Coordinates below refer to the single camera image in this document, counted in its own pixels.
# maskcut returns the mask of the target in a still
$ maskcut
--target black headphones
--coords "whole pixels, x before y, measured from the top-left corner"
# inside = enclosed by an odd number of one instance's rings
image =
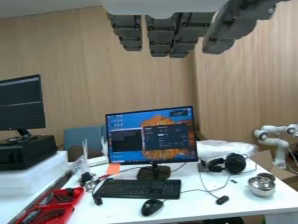
[[[226,170],[230,174],[240,174],[246,167],[246,158],[240,154],[232,153],[228,155],[226,159],[214,159],[206,166],[208,169],[216,173]]]

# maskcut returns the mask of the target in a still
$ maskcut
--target monitor screen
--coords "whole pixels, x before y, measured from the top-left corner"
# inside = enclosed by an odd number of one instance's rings
[[[0,81],[0,130],[45,127],[40,75]]]
[[[109,162],[197,161],[193,107],[107,115]]]

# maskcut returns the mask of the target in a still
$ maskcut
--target wood paneling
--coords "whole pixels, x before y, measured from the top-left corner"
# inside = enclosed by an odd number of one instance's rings
[[[208,138],[256,142],[265,124],[298,122],[298,1],[222,55],[194,52],[201,131]]]
[[[193,61],[127,52],[100,7],[0,20],[0,80],[43,75],[47,129],[104,123],[105,114],[193,105]],[[13,135],[2,132],[0,137]]]

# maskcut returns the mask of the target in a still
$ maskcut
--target black keyboard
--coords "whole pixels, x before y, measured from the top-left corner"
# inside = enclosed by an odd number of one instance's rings
[[[181,180],[117,180],[109,178],[96,194],[103,198],[180,199]]]

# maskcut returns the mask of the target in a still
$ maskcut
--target red toolbox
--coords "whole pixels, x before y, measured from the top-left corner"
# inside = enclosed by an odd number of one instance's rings
[[[51,191],[41,196],[35,204],[35,208],[27,211],[16,223],[65,224],[83,195],[83,187]]]
[[[61,204],[71,204],[75,206],[84,195],[84,188],[67,188],[61,190],[53,190],[47,193],[40,200],[36,202],[36,207],[43,207],[48,205],[61,205]]]

